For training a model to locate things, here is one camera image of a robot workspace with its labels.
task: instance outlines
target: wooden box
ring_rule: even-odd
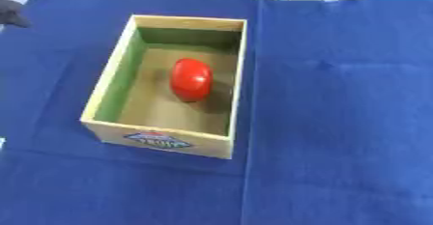
[[[107,143],[230,158],[245,41],[241,19],[133,15],[81,122]],[[172,93],[170,73],[182,58],[213,70],[205,99],[182,102]]]

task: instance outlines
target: blue cloth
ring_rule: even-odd
[[[0,224],[433,224],[432,6],[31,0],[0,37]],[[130,14],[248,19],[232,160],[79,123]]]

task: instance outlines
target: printed label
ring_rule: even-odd
[[[187,142],[153,131],[129,134],[124,137],[159,149],[179,149],[192,146]]]

